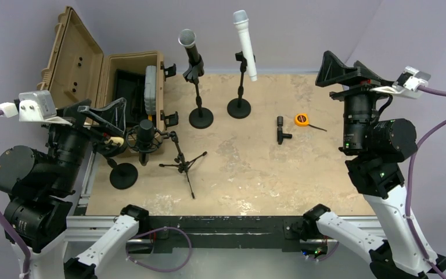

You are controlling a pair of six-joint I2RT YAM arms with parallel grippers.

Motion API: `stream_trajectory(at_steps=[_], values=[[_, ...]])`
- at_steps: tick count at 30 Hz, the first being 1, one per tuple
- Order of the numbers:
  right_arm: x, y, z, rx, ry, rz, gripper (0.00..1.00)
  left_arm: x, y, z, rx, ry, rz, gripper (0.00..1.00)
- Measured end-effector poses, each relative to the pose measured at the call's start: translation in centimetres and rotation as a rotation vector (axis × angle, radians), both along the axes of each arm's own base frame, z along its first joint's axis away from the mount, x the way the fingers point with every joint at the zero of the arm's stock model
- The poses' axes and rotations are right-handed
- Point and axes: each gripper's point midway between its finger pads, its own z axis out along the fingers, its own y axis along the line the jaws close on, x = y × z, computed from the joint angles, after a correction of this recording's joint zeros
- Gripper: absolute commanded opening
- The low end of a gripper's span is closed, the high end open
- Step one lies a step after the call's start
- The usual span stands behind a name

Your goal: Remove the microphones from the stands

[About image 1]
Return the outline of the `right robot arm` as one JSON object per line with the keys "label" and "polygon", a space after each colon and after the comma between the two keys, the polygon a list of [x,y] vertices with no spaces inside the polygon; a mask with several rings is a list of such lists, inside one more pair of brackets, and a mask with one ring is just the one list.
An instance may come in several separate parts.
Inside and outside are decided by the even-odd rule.
{"label": "right robot arm", "polygon": [[331,92],[344,104],[343,144],[348,176],[373,209],[384,232],[371,235],[318,204],[303,214],[302,240],[333,238],[367,262],[376,278],[426,278],[446,270],[446,256],[435,252],[414,216],[399,164],[418,151],[416,128],[407,119],[381,120],[377,101],[395,96],[417,99],[430,74],[407,66],[399,78],[381,78],[363,63],[346,66],[333,52],[323,53],[316,86],[345,86]]}

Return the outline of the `white wireless microphone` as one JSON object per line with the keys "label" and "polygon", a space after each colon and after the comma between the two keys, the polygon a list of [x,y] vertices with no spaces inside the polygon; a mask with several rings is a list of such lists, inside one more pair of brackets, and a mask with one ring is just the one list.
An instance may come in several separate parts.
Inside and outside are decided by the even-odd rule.
{"label": "white wireless microphone", "polygon": [[238,31],[242,53],[247,60],[247,72],[249,78],[251,81],[257,81],[256,60],[254,58],[249,32],[249,17],[245,10],[238,10],[233,13],[233,25]]}

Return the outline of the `tripod shock mount stand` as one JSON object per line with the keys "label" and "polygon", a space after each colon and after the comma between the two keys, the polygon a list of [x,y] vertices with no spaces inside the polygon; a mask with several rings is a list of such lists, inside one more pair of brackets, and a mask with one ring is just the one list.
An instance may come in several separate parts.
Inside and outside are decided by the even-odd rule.
{"label": "tripod shock mount stand", "polygon": [[[129,129],[127,131],[127,138],[129,137],[135,137],[135,143],[134,144],[130,144],[128,143],[128,147],[129,149],[133,150],[134,152],[136,152],[138,154],[137,148],[135,146],[136,144],[136,131],[135,129],[137,128],[137,126],[134,126],[133,128]],[[164,164],[164,163],[160,163],[159,167],[176,167],[177,171],[181,174],[185,174],[186,175],[186,180],[189,184],[189,189],[190,189],[190,194],[192,199],[195,199],[195,193],[193,191],[192,188],[192,184],[190,182],[190,178],[189,178],[189,170],[190,168],[193,166],[193,164],[200,158],[204,157],[207,155],[207,151],[204,151],[201,155],[195,157],[192,160],[186,160],[184,153],[181,150],[181,147],[179,145],[179,138],[178,135],[175,131],[170,131],[170,132],[162,132],[157,128],[154,128],[155,132],[154,132],[154,140],[153,140],[153,152],[158,151],[159,148],[161,147],[162,143],[164,140],[171,140],[177,150],[177,156],[174,158],[174,162],[175,164]]]}

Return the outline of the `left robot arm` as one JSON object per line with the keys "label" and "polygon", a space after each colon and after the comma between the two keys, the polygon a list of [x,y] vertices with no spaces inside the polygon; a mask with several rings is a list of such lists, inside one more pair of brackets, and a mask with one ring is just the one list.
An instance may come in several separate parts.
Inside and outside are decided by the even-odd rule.
{"label": "left robot arm", "polygon": [[17,145],[0,156],[0,191],[10,199],[0,222],[22,264],[21,278],[96,278],[130,238],[148,234],[148,211],[127,205],[90,248],[64,259],[72,207],[65,197],[74,193],[89,145],[107,158],[126,149],[125,107],[119,98],[102,108],[86,99],[59,109],[48,91],[21,93],[0,105],[0,115],[40,123],[49,133],[47,152]]}

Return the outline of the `black condenser microphone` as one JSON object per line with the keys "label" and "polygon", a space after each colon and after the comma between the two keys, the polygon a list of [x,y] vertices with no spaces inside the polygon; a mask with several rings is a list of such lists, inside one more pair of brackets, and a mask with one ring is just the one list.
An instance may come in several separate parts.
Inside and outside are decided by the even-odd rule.
{"label": "black condenser microphone", "polygon": [[154,124],[148,119],[143,119],[135,131],[138,159],[142,166],[146,166],[149,161],[149,154],[153,152]]}

